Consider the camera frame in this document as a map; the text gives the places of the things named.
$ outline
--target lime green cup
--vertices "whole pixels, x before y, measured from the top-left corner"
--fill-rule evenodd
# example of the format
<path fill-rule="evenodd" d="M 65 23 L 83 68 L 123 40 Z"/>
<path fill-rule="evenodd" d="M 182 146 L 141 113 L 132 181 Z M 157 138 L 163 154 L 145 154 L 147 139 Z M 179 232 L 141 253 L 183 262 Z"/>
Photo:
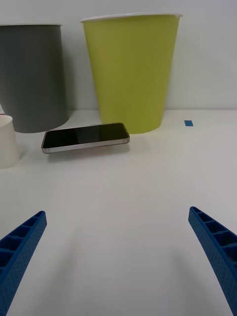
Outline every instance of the lime green cup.
<path fill-rule="evenodd" d="M 169 82 L 180 14 L 125 14 L 83 19 L 103 123 L 130 134 L 156 129 Z"/>

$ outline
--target white container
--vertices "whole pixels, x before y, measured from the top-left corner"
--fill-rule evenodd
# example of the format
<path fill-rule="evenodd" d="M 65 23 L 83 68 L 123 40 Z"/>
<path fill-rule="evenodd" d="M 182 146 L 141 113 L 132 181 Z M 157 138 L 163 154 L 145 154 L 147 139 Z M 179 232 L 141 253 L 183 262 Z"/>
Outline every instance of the white container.
<path fill-rule="evenodd" d="M 0 168 L 9 167 L 19 160 L 12 117 L 0 115 Z"/>

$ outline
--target gray bin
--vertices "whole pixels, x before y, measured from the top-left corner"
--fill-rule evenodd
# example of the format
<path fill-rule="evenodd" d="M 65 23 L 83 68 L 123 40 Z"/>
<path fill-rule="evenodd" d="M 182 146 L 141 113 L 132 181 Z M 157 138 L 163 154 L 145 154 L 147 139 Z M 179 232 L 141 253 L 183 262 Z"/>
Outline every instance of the gray bin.
<path fill-rule="evenodd" d="M 68 120 L 60 27 L 0 26 L 0 105 L 17 132 L 42 132 Z"/>

